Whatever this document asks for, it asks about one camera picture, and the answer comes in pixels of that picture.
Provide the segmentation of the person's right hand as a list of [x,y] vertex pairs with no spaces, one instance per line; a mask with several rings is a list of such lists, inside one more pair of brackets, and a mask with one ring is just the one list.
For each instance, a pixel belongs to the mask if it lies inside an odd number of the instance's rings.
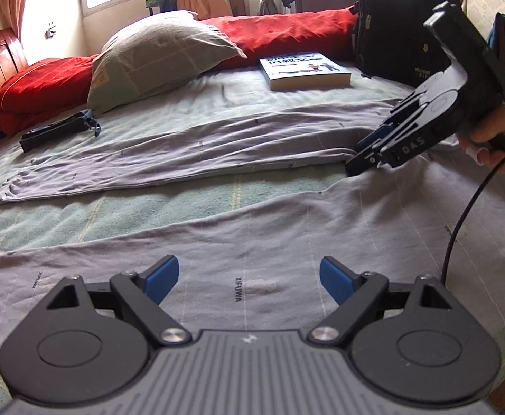
[[478,165],[493,169],[505,158],[505,152],[484,148],[481,144],[504,131],[505,103],[473,128],[466,138],[458,137],[459,145]]

